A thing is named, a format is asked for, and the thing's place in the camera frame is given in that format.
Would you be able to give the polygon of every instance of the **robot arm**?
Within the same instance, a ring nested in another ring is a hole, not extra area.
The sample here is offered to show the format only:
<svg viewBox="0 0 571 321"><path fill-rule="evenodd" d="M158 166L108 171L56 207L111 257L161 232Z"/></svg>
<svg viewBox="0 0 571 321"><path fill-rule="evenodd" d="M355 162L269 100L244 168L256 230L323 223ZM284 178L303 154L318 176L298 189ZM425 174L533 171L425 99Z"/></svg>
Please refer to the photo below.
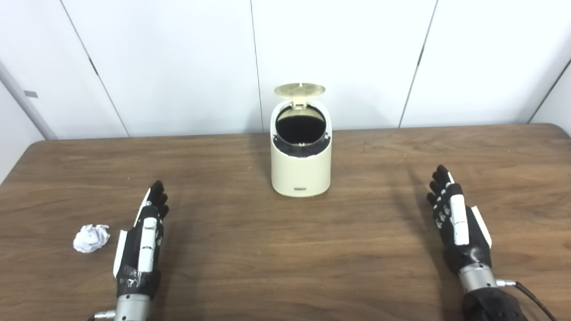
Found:
<svg viewBox="0 0 571 321"><path fill-rule="evenodd" d="M121 231L113 274L117 281L117 307L96 313L95 319L147 321L151 301L160 285L157 263L163 240L163 219L168 213L163 183L156 181L143 198L129 231Z"/></svg>
<svg viewBox="0 0 571 321"><path fill-rule="evenodd" d="M526 321L517 299L500 287L516 282L492 273L492 238L477 207L467 207L462 188L442 165L432 174L427 198L444 244L444 261L460 278L467 321Z"/></svg>

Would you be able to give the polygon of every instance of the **cream trash can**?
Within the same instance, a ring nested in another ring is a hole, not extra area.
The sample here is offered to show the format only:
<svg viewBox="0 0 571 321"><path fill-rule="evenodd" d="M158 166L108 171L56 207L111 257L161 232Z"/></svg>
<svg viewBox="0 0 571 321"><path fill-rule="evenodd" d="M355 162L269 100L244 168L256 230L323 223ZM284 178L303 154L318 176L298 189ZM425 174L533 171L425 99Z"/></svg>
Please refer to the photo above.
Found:
<svg viewBox="0 0 571 321"><path fill-rule="evenodd" d="M275 89L286 100L270 123L272 185L282 195L315 196L331 183L332 127L321 103L308 100L325 92L312 83L290 83Z"/></svg>

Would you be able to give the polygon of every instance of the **wooden table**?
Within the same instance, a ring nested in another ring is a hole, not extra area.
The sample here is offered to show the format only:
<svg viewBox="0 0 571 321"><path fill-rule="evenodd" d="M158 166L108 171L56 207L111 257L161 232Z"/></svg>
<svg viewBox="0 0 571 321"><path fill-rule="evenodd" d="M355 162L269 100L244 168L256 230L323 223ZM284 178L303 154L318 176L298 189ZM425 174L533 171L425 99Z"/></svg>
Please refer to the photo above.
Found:
<svg viewBox="0 0 571 321"><path fill-rule="evenodd" d="M115 307L111 268L148 186L171 207L154 320L462 320L425 201L445 164L493 238L494 273L571 320L571 139L552 125L337 131L331 188L270 182L268 134L49 141L0 186L3 320ZM84 224L108 224L92 254ZM528 318L547 320L514 288Z"/></svg>

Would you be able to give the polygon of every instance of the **cable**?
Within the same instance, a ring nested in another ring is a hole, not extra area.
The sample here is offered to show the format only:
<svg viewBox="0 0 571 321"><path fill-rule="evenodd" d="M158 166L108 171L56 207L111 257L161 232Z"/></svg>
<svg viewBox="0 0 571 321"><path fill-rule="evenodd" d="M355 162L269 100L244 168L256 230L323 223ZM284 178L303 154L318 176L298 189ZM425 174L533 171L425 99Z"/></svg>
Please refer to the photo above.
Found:
<svg viewBox="0 0 571 321"><path fill-rule="evenodd" d="M525 295L527 295L532 301L534 301L539 306L539 308L541 308L543 312L547 314L547 316L551 321L557 321L557 319L553 316L553 314L551 314L551 312L547 310L547 307L545 307L545 305L543 305L543 303L541 303L539 299L535 295L533 295L531 291L529 291L526 287L524 287L523 284L521 284L520 282L516 282L516 288L521 292L523 292Z"/></svg>

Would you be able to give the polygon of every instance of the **open lid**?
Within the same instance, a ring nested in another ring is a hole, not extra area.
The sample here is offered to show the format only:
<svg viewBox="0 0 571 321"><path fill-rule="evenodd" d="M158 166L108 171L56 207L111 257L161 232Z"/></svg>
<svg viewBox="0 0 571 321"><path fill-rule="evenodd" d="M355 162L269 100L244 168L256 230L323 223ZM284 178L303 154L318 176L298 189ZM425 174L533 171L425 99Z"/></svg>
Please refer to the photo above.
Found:
<svg viewBox="0 0 571 321"><path fill-rule="evenodd" d="M294 109L304 109L307 106L307 98L316 97L325 92L325 87L314 83L289 83L276 87L276 95L293 100Z"/></svg>

